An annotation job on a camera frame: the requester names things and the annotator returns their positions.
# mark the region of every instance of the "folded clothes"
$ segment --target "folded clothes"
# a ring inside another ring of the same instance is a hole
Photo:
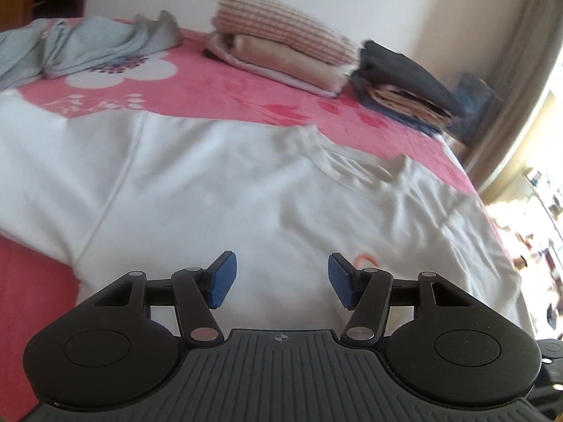
[[[162,11],[158,20],[142,15],[133,24],[88,17],[72,27],[39,19],[17,30],[0,33],[0,90],[86,70],[119,57],[143,56],[182,43],[174,17]]]
[[[218,32],[277,41],[333,65],[358,62],[350,39],[278,0],[219,0],[212,23]]]
[[[0,90],[36,81],[41,77],[44,43],[41,35],[47,19],[27,27],[0,33]]]
[[[402,123],[412,129],[418,130],[419,132],[424,133],[430,137],[441,133],[441,130],[434,125],[431,125],[427,122],[422,122],[413,116],[409,116],[408,114],[404,114],[402,112],[398,112],[395,109],[389,108],[377,101],[375,101],[369,94],[367,90],[367,81],[361,78],[357,71],[352,73],[350,78],[354,89],[356,90],[356,95],[358,95],[358,100],[362,106],[366,108],[373,109],[373,111],[381,112],[381,114],[390,117],[397,122]]]
[[[158,20],[137,15],[133,24],[88,17],[75,27],[57,22],[45,41],[43,70],[47,77],[64,76],[118,57],[144,56],[182,42],[178,24],[168,11]]]
[[[235,35],[230,53],[244,62],[281,71],[331,92],[340,92],[348,82],[348,76],[342,67],[329,65],[289,46],[264,38]]]
[[[444,111],[433,103],[423,100],[407,91],[396,88],[395,86],[375,86],[367,83],[369,96],[389,109],[416,117],[422,122],[429,123],[440,129],[451,125],[451,114]]]
[[[455,116],[463,107],[440,81],[410,58],[368,40],[360,54],[358,74],[373,84],[391,84],[428,100]]]
[[[241,70],[254,73],[258,76],[267,77],[268,79],[278,81],[282,84],[290,85],[291,87],[295,87],[296,89],[314,93],[315,95],[320,95],[321,97],[337,97],[338,94],[336,92],[321,89],[320,87],[309,84],[288,74],[282,73],[281,71],[264,68],[236,58],[230,53],[233,47],[233,38],[233,35],[215,32],[211,35],[211,38],[207,43],[207,49],[209,49],[219,59],[223,60],[226,63],[229,63],[229,65],[240,68]]]

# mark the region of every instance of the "white t-shirt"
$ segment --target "white t-shirt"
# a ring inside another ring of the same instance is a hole
[[[225,334],[340,334],[350,312],[328,280],[332,252],[373,256],[397,279],[437,272],[532,333],[476,197],[314,126],[129,110],[67,120],[3,94],[0,204],[0,232],[72,265],[81,298],[131,270],[161,279],[235,252],[236,281],[213,312]],[[388,331],[409,317],[393,312]]]

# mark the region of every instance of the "gray cloth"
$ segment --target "gray cloth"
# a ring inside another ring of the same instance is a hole
[[[118,57],[145,56],[182,42],[178,24],[168,11],[158,20],[137,15],[134,24],[88,17],[75,27],[62,20],[45,40],[43,72],[59,77],[86,70]]]
[[[41,77],[46,19],[0,33],[0,90],[19,87]]]
[[[65,76],[115,60],[145,56],[182,43],[174,16],[161,11],[158,20],[142,15],[133,24],[103,17],[85,18],[75,27],[59,20],[46,38],[49,21],[34,20],[27,27],[0,33],[0,90]]]

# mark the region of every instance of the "bed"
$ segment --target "bed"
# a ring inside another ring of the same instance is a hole
[[[315,124],[334,143],[390,159],[406,154],[444,183],[475,191],[451,151],[432,139],[363,108],[346,87],[336,100],[320,98],[237,70],[202,55],[207,36],[183,30],[184,43],[20,88],[21,95],[67,118],[106,109],[136,109],[277,126]],[[27,341],[74,306],[71,268],[0,238],[0,414],[17,420],[36,403],[21,357]]]

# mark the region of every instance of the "blue cloth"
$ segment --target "blue cloth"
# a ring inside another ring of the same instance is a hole
[[[463,107],[465,115],[448,127],[448,133],[471,146],[477,131],[482,131],[482,122],[486,112],[499,103],[499,97],[485,81],[471,73],[464,73],[454,96]]]
[[[381,114],[390,117],[397,122],[401,122],[403,125],[418,130],[419,132],[422,132],[430,137],[434,136],[437,133],[441,133],[441,130],[438,127],[434,127],[433,125],[426,122],[421,122],[416,117],[409,116],[408,114],[402,114],[401,112],[394,111],[393,109],[389,109],[387,106],[376,102],[372,97],[369,96],[369,93],[364,85],[364,80],[358,75],[357,71],[354,71],[352,73],[351,82],[354,86],[354,89],[356,90],[356,95],[358,95],[358,101],[362,106],[373,109],[373,111],[381,112]]]

